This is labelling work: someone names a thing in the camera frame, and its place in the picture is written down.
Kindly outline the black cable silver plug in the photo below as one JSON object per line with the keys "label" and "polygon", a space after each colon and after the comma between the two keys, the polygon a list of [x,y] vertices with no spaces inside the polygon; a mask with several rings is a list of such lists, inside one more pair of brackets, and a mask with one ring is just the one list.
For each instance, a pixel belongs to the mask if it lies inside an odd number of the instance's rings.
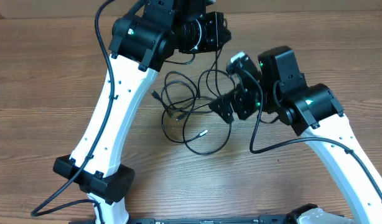
{"label": "black cable silver plug", "polygon": [[[198,75],[196,80],[193,80],[190,77],[189,78],[193,82],[197,83],[199,76],[200,74]],[[230,79],[227,78],[225,75],[222,75],[220,73],[217,74],[217,81],[219,82],[218,77],[227,79],[230,82],[230,85],[233,86]],[[190,85],[190,83],[180,75],[170,75],[167,78],[167,82],[170,82],[172,80],[182,80]],[[208,91],[205,80],[206,74],[204,74],[204,76],[200,80],[201,95],[216,99],[216,96]],[[211,72],[209,74],[208,84],[210,88],[215,93],[217,93],[214,72]],[[153,98],[158,100],[158,95],[161,94],[162,89],[151,91],[151,95],[153,96]],[[172,102],[186,100],[187,98],[190,98],[192,96],[190,90],[181,84],[170,85],[167,88],[167,92]],[[195,107],[209,103],[211,103],[209,100],[197,100]],[[199,109],[199,111],[208,110],[208,106]],[[218,115],[215,115],[214,112],[210,114],[191,114],[190,116],[186,116],[181,120],[177,120],[177,117],[179,115],[181,115],[180,112],[173,112],[173,116],[170,117],[167,113],[164,114],[163,107],[161,115],[161,128],[164,136],[170,142],[178,145],[183,145],[190,152],[199,156],[209,156],[212,154],[216,154],[222,151],[228,144],[228,141],[231,138],[232,125],[220,121]]]}

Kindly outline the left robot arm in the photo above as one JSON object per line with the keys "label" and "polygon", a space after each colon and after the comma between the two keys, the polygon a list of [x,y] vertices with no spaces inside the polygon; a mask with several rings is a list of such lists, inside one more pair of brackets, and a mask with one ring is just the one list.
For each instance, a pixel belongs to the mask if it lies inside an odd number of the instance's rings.
{"label": "left robot arm", "polygon": [[134,171],[121,163],[140,102],[175,51],[214,52],[231,38],[208,1],[138,1],[112,28],[105,84],[82,140],[58,157],[56,174],[79,185],[96,223],[128,223],[125,197]]}

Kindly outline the black cable black plugs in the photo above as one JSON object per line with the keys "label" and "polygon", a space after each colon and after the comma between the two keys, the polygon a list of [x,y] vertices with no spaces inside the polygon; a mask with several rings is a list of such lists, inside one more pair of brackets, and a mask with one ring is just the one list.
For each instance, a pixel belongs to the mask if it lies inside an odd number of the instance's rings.
{"label": "black cable black plugs", "polygon": [[[181,120],[181,119],[185,118],[186,116],[190,116],[191,114],[210,114],[210,113],[212,113],[213,111],[211,109],[209,109],[208,111],[199,111],[200,108],[206,107],[209,104],[201,105],[198,107],[195,107],[195,104],[196,104],[197,100],[204,99],[204,100],[209,100],[210,102],[213,102],[214,100],[216,100],[216,99],[218,100],[222,96],[222,94],[220,93],[219,88],[218,88],[218,81],[217,81],[217,74],[218,73],[225,75],[227,78],[229,78],[233,84],[233,87],[236,88],[236,83],[235,83],[234,79],[231,77],[231,75],[229,75],[228,73],[226,73],[222,70],[217,69],[217,66],[218,66],[217,61],[220,57],[221,51],[222,51],[222,49],[215,52],[215,61],[213,62],[211,68],[203,71],[200,74],[197,83],[193,82],[185,74],[178,72],[178,71],[170,71],[166,74],[166,76],[164,78],[164,87],[161,91],[161,94],[159,94],[158,98],[157,98],[162,103],[162,105],[164,107],[164,114],[167,113],[170,117],[172,117],[173,112],[180,112],[181,115],[179,115],[177,117],[177,120]],[[215,85],[216,85],[217,93],[215,93],[210,88],[210,86],[208,84],[208,78],[209,78],[209,74],[211,72],[215,73]],[[216,99],[201,95],[200,80],[202,79],[204,74],[206,74],[206,80],[205,80],[206,87],[208,88],[208,91],[211,94],[216,96]],[[180,75],[181,77],[185,78],[190,83],[190,85],[188,83],[182,81],[182,80],[172,80],[170,82],[167,82],[167,78],[170,75]],[[187,98],[186,100],[172,102],[172,100],[171,100],[171,98],[167,92],[167,88],[170,85],[174,85],[174,84],[184,85],[185,87],[187,87],[190,90],[192,96],[190,98]]]}

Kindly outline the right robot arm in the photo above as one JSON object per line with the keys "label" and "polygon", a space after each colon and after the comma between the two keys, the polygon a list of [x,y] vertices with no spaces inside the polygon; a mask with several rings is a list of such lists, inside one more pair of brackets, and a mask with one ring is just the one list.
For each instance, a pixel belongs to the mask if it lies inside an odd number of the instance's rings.
{"label": "right robot arm", "polygon": [[308,86],[293,50],[261,53],[254,63],[234,55],[226,66],[239,78],[234,90],[209,107],[226,123],[276,113],[296,141],[307,144],[327,168],[353,215],[353,223],[382,223],[382,177],[357,141],[343,106],[324,84]]}

